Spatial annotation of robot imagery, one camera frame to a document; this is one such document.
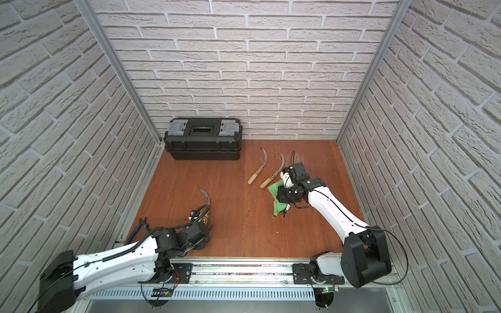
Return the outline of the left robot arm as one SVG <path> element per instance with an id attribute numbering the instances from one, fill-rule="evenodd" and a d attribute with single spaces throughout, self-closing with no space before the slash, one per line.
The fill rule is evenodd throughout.
<path id="1" fill-rule="evenodd" d="M 63 312 L 94 293 L 131 282 L 161 283 L 180 276 L 171 264 L 210 242 L 210 226 L 201 220 L 173 228 L 154 228 L 142 239 L 95 254 L 59 253 L 39 279 L 38 312 Z"/>

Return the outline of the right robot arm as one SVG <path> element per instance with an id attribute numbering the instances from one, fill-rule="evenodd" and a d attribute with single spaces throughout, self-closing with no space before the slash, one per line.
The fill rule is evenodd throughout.
<path id="1" fill-rule="evenodd" d="M 278 188 L 276 199 L 288 205 L 306 201 L 328 221 L 343 244 L 340 256 L 325 252 L 311 259 L 314 279 L 342 276 L 360 288 L 391 273 L 387 239 L 381 228 L 357 218 L 325 182 L 311 178 L 301 163 L 283 169 L 281 179 L 284 185 Z"/>

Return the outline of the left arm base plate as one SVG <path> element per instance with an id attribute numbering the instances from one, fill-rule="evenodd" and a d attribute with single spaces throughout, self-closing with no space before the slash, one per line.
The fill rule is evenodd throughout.
<path id="1" fill-rule="evenodd" d="M 142 279 L 141 282 L 147 284 L 168 283 L 188 284 L 193 270 L 193 263 L 170 263 L 166 267 L 154 269 L 153 275 L 149 279 Z"/>

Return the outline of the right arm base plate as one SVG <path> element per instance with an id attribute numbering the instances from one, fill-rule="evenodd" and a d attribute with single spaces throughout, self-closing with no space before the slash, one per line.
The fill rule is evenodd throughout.
<path id="1" fill-rule="evenodd" d="M 313 285 L 343 285 L 345 280 L 343 276 L 326 275 L 320 272 L 319 268 L 313 263 L 293 263 L 292 273 L 294 284 L 313 284 Z"/>

